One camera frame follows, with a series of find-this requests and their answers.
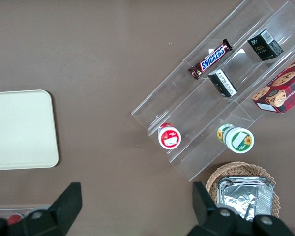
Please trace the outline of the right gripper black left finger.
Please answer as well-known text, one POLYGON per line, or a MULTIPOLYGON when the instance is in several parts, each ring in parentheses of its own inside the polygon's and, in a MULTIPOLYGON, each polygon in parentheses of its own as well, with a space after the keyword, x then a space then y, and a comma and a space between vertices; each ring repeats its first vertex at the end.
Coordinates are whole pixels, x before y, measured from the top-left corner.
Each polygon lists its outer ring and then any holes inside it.
POLYGON ((0 236, 64 236, 82 209, 79 182, 72 182, 47 210, 36 210, 8 225, 0 218, 0 236))

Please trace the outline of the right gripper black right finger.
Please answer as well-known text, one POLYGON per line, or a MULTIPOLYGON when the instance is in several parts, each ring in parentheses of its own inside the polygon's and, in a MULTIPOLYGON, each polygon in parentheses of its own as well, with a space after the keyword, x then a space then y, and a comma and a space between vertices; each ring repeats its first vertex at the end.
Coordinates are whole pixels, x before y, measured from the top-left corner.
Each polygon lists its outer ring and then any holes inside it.
POLYGON ((218 208, 202 182, 194 182, 192 204, 198 225, 189 236, 293 236, 294 233, 279 218, 257 215, 247 221, 233 211, 218 208))

